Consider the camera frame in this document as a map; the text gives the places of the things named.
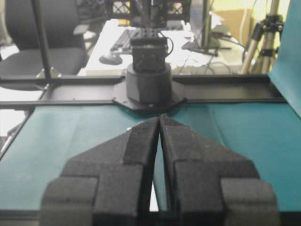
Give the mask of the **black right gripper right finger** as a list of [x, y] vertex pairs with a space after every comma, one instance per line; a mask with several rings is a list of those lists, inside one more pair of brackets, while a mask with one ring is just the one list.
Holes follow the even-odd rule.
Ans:
[[252, 160], [160, 117], [169, 207], [183, 226], [278, 226], [272, 186]]

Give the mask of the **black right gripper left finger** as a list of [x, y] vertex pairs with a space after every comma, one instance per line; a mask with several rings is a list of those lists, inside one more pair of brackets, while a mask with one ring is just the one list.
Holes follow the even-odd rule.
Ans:
[[50, 181], [41, 208], [42, 226], [135, 226], [149, 211], [158, 120], [69, 158]]

